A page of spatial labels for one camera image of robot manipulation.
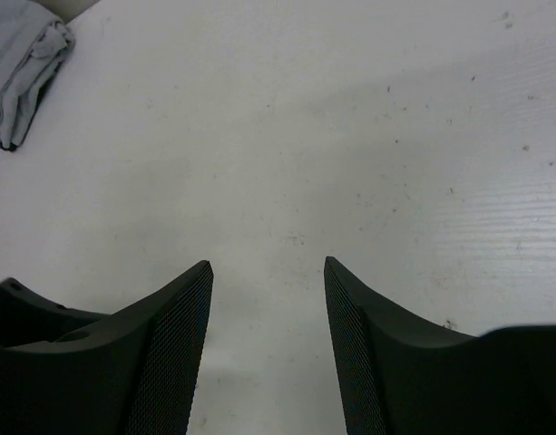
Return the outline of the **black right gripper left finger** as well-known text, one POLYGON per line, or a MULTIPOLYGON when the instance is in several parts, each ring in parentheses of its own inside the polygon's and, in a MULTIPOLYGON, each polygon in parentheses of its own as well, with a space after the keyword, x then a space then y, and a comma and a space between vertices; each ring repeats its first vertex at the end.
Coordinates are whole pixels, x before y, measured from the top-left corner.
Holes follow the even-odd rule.
POLYGON ((201 261, 114 314, 0 282, 0 434, 183 434, 210 318, 201 261))

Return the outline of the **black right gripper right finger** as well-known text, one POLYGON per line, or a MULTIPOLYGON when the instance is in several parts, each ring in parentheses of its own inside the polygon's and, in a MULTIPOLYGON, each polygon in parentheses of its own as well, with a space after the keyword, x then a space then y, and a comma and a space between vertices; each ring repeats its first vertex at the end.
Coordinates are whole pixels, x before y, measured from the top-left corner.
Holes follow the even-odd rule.
POLYGON ((472 336, 324 266, 327 317, 350 434, 556 434, 556 324, 472 336))

